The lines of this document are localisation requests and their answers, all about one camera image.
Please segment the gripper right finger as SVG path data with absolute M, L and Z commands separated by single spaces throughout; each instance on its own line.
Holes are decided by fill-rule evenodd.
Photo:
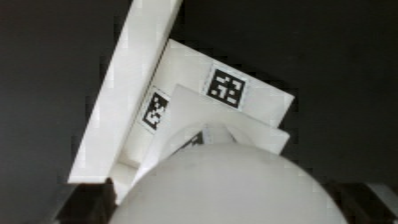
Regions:
M 398 224 L 398 186 L 329 182 L 324 187 L 349 224 Z

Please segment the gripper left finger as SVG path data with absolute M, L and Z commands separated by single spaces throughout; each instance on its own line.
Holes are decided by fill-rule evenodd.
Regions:
M 58 212 L 58 224 L 109 224 L 116 208 L 113 179 L 79 184 Z

